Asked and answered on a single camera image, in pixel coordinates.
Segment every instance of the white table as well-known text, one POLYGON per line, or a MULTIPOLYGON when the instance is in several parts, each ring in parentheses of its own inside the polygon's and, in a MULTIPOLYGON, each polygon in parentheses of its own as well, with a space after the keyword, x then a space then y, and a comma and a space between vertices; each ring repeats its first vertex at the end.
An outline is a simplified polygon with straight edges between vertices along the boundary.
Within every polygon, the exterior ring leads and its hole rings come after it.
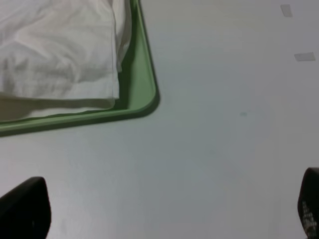
POLYGON ((44 176, 49 239, 304 239, 297 200, 319 166, 319 67, 294 54, 319 58, 319 3, 142 6, 157 110, 0 138, 0 194, 44 176))

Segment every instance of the white napkin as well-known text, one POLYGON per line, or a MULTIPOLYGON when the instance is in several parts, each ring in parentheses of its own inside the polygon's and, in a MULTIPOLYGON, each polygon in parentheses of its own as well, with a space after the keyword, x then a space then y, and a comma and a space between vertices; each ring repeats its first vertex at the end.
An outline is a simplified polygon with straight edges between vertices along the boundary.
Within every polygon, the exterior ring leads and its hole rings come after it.
POLYGON ((41 105, 19 119, 112 107, 131 24, 129 0, 0 0, 0 111, 14 98, 16 112, 41 105), (74 107, 91 99, 105 103, 74 107))

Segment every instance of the black object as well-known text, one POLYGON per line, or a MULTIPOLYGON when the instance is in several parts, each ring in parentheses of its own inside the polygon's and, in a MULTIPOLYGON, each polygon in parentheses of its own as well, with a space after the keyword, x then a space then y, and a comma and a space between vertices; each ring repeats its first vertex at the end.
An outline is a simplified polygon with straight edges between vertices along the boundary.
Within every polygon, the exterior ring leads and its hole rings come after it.
POLYGON ((0 198, 0 239, 45 239, 51 209, 42 177, 32 177, 0 198))
POLYGON ((305 172, 298 213, 308 239, 319 239, 319 168, 308 168, 305 172))

